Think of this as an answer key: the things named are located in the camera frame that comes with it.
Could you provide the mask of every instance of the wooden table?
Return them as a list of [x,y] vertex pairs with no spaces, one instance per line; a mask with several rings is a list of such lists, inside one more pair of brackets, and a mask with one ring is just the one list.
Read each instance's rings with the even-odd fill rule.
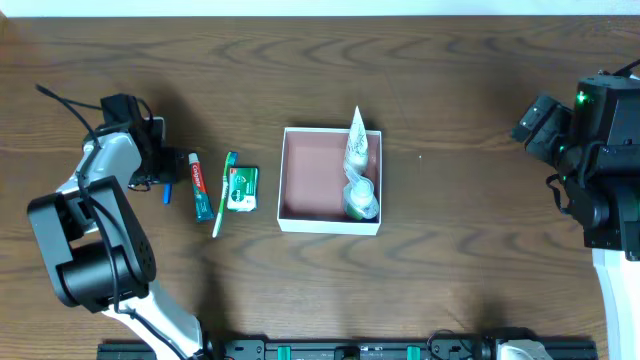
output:
[[[129,193],[158,279],[218,333],[423,337],[526,326],[592,336],[607,357],[600,287],[552,169],[510,129],[545,90],[640,50],[637,19],[460,17],[38,19],[0,28],[0,357],[90,359],[119,323],[54,296],[25,216],[81,156],[85,130],[34,84],[97,103],[147,100],[171,145],[200,154],[214,202],[223,158],[261,169],[260,209],[196,225],[189,181]],[[283,127],[347,127],[355,105],[384,138],[377,237],[287,234],[276,222]],[[93,126],[101,115],[84,111]]]

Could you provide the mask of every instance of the green light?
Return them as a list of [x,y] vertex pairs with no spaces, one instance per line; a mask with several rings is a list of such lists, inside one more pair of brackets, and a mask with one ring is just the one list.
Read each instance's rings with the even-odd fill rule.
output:
[[585,100],[587,100],[587,95],[585,95],[584,92],[580,91],[577,98],[578,98],[578,102],[582,104]]

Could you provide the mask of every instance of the white wall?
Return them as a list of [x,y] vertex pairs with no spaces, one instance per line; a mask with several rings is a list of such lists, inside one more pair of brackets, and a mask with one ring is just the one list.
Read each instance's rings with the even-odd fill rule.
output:
[[640,0],[0,0],[7,17],[638,15]]

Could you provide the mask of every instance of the toothbrush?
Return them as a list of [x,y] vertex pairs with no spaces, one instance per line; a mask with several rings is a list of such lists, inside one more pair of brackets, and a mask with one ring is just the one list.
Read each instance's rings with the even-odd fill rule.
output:
[[213,226],[213,233],[211,237],[217,237],[220,232],[220,227],[222,226],[222,217],[224,215],[224,206],[227,202],[227,194],[229,192],[229,167],[234,166],[236,164],[236,160],[238,159],[238,153],[230,151],[227,154],[227,159],[224,162],[224,172],[222,174],[222,195],[220,196],[220,206],[218,207],[218,216],[216,217],[216,223]]

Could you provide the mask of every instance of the open box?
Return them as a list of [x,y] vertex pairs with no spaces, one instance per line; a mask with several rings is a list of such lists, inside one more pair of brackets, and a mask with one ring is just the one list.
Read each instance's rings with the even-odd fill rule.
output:
[[376,235],[382,223],[382,133],[367,131],[369,164],[378,216],[358,221],[345,214],[342,164],[349,129],[285,128],[280,167],[278,224],[282,231]]

